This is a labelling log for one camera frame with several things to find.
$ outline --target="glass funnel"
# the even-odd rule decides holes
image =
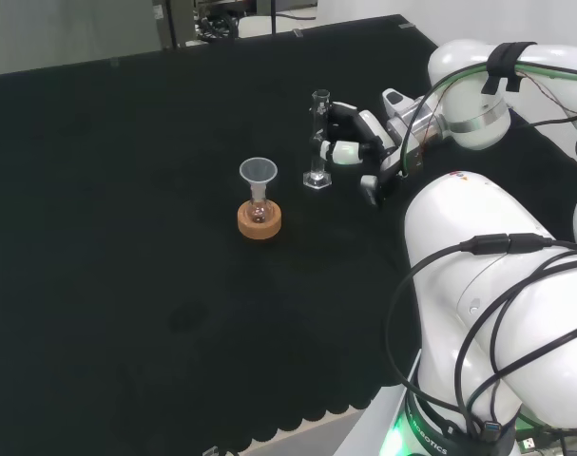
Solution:
[[[330,174],[324,169],[326,160],[320,155],[322,143],[328,139],[328,111],[330,109],[330,92],[316,90],[312,95],[311,113],[313,118],[313,133],[310,144],[312,151],[311,171],[303,174],[303,184],[311,188],[324,188],[332,183]]]
[[[267,183],[278,174],[275,163],[261,157],[246,160],[240,165],[241,176],[250,184],[252,198],[245,205],[246,217],[255,223],[264,223],[273,218],[273,206],[265,197]]]

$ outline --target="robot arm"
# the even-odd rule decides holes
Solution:
[[[470,40],[440,47],[430,60],[432,83],[472,64],[484,64],[494,49]],[[577,70],[577,48],[529,46],[519,60]],[[529,76],[547,87],[567,110],[577,112],[577,81],[553,79],[538,72]],[[383,94],[391,117],[388,128],[403,131],[403,138],[407,138],[406,127],[412,124],[408,154],[416,154],[423,143],[449,136],[474,150],[497,143],[510,127],[510,114],[501,90],[482,93],[488,78],[483,71],[443,87],[419,109],[414,122],[409,113],[420,102],[388,90]],[[422,134],[420,124],[431,125],[425,128],[428,136],[432,131],[429,138]],[[526,232],[549,236],[514,199],[492,182],[470,173],[453,173],[426,187],[411,204],[405,225],[412,264],[470,235]],[[434,233],[422,228],[426,226],[434,226]],[[577,237],[577,209],[574,228]],[[415,278],[423,333],[419,384],[424,391],[454,401],[454,355],[465,332],[497,296],[556,255],[552,250],[556,249],[524,256],[456,256]],[[512,306],[499,334],[502,341],[497,339],[501,366],[577,327],[577,272],[528,287]],[[462,377],[466,399],[491,372],[493,322],[494,318],[482,327],[476,344],[468,351]],[[552,426],[577,428],[577,340],[511,374],[501,382],[496,397],[497,416],[504,424],[524,403]],[[490,391],[479,398],[473,410],[483,420],[490,419]],[[459,415],[445,410],[441,413],[462,426]]]
[[[495,48],[473,40],[458,40],[440,47],[432,55],[428,67],[432,84],[463,68],[484,65]],[[528,46],[518,60],[577,71],[577,47]],[[577,74],[560,79],[540,68],[523,72],[544,86],[564,107],[568,117],[577,113]],[[383,93],[382,101],[390,118],[387,129],[398,136],[396,143],[407,144],[405,153],[409,173],[421,164],[421,149],[427,144],[453,137],[465,148],[481,150],[503,138],[510,128],[510,113],[503,90],[483,93],[488,79],[489,74],[481,71],[441,87],[421,106],[414,121],[413,116],[421,98],[413,101],[393,89]],[[413,128],[407,136],[407,127],[411,122]],[[392,157],[391,161],[398,162],[398,157]],[[402,166],[395,166],[392,172],[388,172],[388,167],[381,165],[378,177],[363,178],[362,188],[368,194],[375,195],[370,200],[382,200],[383,195],[387,194],[387,188],[384,188],[387,182],[403,169]]]

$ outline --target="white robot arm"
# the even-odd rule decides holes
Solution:
[[[430,60],[432,84],[462,68],[485,64],[494,49],[495,46],[471,40],[440,47]],[[577,48],[528,46],[518,60],[577,70]],[[568,117],[573,116],[573,112],[577,112],[577,78],[554,79],[549,74],[537,71],[528,76],[556,97],[568,110]],[[424,105],[421,99],[407,99],[392,89],[384,92],[383,102],[391,118],[387,127],[393,131],[392,137],[397,133],[402,141],[408,140],[407,144],[397,145],[405,146],[407,155],[416,155],[423,143],[449,136],[473,150],[497,143],[510,127],[510,114],[501,90],[494,94],[481,93],[488,78],[487,72],[478,71],[457,79],[424,100]],[[395,175],[401,170],[405,174],[403,163],[396,151],[383,163],[381,172]],[[371,177],[362,180],[362,186],[371,190],[371,195],[378,190],[378,185]],[[551,238],[514,198],[488,179],[467,172],[451,173],[428,185],[414,199],[405,219],[412,265],[459,242],[495,233],[533,233]],[[577,240],[577,209],[574,235]],[[453,377],[470,328],[505,290],[565,250],[555,246],[521,255],[454,253],[416,275],[414,285],[423,342],[417,375],[420,389],[456,405]],[[576,260],[576,256],[567,256],[554,264]],[[466,401],[493,375],[490,340],[496,317],[494,313],[482,325],[465,356],[461,382]],[[529,285],[511,302],[496,335],[493,353],[496,364],[499,369],[504,368],[576,329],[577,269],[573,269]],[[472,412],[482,422],[509,426],[523,404],[555,428],[577,428],[577,338],[503,378],[494,393],[488,389],[479,396]],[[461,414],[431,407],[439,416],[467,431]],[[420,412],[434,427],[430,414]],[[403,418],[408,422],[412,416]],[[447,454],[446,448],[438,443],[431,447],[420,445],[426,435],[416,435],[423,432],[418,425],[411,429],[413,432],[406,432],[409,435],[403,439],[416,453]],[[517,446],[512,454],[519,454]]]

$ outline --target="green light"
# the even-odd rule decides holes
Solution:
[[[400,435],[400,421],[395,424],[385,436],[379,456],[398,456],[402,450],[402,436]]]

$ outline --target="funnel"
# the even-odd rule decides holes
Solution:
[[[275,163],[261,157],[248,159],[240,165],[240,175],[250,184],[251,199],[238,211],[240,231],[248,238],[267,239],[281,226],[279,207],[265,197],[267,183],[278,174]]]

